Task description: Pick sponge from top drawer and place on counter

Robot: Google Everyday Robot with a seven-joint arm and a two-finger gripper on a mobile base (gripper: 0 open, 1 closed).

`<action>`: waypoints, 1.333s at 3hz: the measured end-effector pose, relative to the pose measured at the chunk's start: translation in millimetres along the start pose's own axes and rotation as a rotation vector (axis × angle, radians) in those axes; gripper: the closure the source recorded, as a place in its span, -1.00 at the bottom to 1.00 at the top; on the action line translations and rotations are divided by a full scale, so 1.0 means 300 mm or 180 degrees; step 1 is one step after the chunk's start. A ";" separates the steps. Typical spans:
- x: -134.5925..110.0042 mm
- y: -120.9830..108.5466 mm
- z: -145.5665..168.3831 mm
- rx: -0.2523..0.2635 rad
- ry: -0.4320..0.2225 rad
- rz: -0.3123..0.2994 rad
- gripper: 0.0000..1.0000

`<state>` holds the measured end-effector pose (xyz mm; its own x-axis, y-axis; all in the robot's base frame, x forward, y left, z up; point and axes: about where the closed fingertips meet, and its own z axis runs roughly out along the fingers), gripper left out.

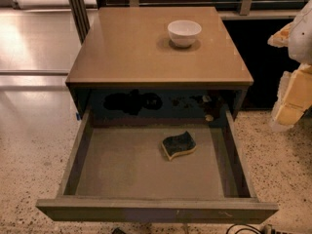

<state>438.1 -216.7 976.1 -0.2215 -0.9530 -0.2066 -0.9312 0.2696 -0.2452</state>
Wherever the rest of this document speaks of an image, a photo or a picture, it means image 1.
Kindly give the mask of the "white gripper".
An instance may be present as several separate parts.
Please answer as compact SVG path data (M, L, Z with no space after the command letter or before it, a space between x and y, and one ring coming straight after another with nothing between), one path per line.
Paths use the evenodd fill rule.
M294 72L283 73L271 112L269 126L274 132L284 132L312 106L312 0L292 23L271 35L267 44L277 48L288 46L289 57L301 63Z

